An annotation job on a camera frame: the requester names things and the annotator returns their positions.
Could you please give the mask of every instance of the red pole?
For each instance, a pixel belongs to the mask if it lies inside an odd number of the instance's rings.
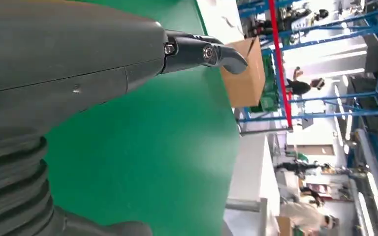
[[[279,79],[280,79],[280,85],[282,89],[284,109],[286,112],[286,120],[289,127],[292,127],[292,112],[290,110],[290,106],[286,98],[286,86],[284,84],[282,54],[279,47],[279,31],[278,31],[278,22],[276,19],[276,9],[275,9],[274,0],[269,0],[269,10],[270,10],[270,19],[272,20],[273,42],[275,43],[275,52],[276,52],[275,59],[276,59],[277,69],[279,71]]]

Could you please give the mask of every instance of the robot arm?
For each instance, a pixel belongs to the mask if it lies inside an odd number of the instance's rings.
[[[160,74],[194,66],[241,73],[247,63],[211,37],[164,30],[109,7],[0,0],[0,236],[146,236],[54,207],[42,137],[71,115]]]

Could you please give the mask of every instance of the cardboard box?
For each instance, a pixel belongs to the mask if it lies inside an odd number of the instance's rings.
[[[293,222],[289,217],[277,216],[280,236],[293,236]]]
[[[247,69],[238,75],[221,68],[231,106],[234,108],[257,106],[266,80],[260,41],[258,38],[248,38],[228,46],[236,49],[249,64]]]

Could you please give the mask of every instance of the black shirt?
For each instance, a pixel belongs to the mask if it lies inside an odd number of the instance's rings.
[[[307,92],[309,92],[309,90],[311,90],[311,86],[305,82],[302,82],[302,81],[292,81],[290,79],[287,80],[287,83],[288,85],[286,86],[287,88],[291,88],[292,89],[292,93],[294,95],[302,95],[302,94],[305,94]]]
[[[320,198],[319,194],[316,191],[310,189],[309,187],[301,187],[299,190],[301,191],[301,193],[311,192],[311,196],[315,199]]]
[[[308,164],[304,162],[283,162],[277,166],[278,168],[285,168],[288,171],[292,171],[295,173],[304,173],[307,170],[310,169],[316,169],[319,167],[319,165],[316,164]]]
[[[300,10],[295,10],[291,13],[290,16],[286,17],[283,19],[283,25],[285,30],[292,30],[292,23],[308,16],[311,14],[312,11],[309,9],[300,9]]]

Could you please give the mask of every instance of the person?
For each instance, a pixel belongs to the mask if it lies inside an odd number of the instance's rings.
[[[314,198],[314,201],[310,202],[310,204],[315,204],[317,207],[324,206],[325,200],[315,190],[309,187],[301,187],[299,190],[302,196],[312,196]]]
[[[296,175],[302,174],[310,169],[321,168],[323,171],[326,169],[331,168],[328,163],[324,165],[320,165],[318,163],[308,164],[305,162],[283,162],[275,167],[275,172],[279,171],[280,169],[286,169],[287,171],[295,172]]]
[[[301,201],[301,197],[312,196],[314,200],[310,200],[310,204],[315,204],[316,207],[323,207],[325,204],[325,200],[316,191],[310,189],[309,187],[299,188],[300,196],[287,186],[278,185],[278,188],[281,195],[281,202],[293,201],[295,203],[298,203]]]
[[[292,10],[290,15],[285,17],[281,22],[278,22],[278,31],[292,30],[292,23],[314,14],[314,20],[319,21],[328,17],[329,13],[325,9],[320,9],[318,12],[312,12],[309,9]],[[271,35],[273,34],[272,21],[256,21],[255,24],[249,29],[249,34],[253,37],[258,35]]]
[[[338,218],[320,213],[309,203],[282,204],[280,216],[289,217],[296,227],[305,232],[319,231],[321,227],[333,229],[338,225]]]
[[[311,90],[311,88],[316,88],[321,90],[325,85],[323,78],[314,79],[311,83],[306,83],[303,81],[298,81],[297,78],[303,74],[301,68],[297,66],[293,72],[293,81],[286,79],[287,85],[286,90],[292,92],[293,95],[303,95]]]

